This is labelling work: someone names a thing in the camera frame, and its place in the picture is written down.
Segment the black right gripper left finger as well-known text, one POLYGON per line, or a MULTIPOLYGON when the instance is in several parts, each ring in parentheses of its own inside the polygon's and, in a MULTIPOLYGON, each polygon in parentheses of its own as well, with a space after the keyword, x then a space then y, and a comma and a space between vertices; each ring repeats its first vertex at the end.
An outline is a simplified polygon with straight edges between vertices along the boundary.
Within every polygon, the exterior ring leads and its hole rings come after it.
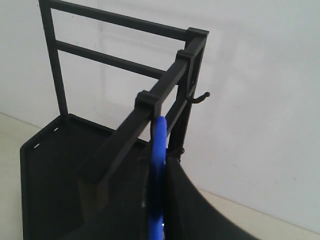
POLYGON ((149 171, 147 151, 127 184, 91 222, 72 233, 73 240, 147 240, 149 171))

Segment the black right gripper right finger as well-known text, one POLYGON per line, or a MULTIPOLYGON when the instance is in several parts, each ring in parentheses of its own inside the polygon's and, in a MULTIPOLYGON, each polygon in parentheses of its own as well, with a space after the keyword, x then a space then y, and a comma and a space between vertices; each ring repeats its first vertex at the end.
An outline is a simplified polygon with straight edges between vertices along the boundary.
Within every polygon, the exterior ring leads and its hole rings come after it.
POLYGON ((163 215, 166 240, 256 239, 216 210, 171 156, 164 170, 163 215))

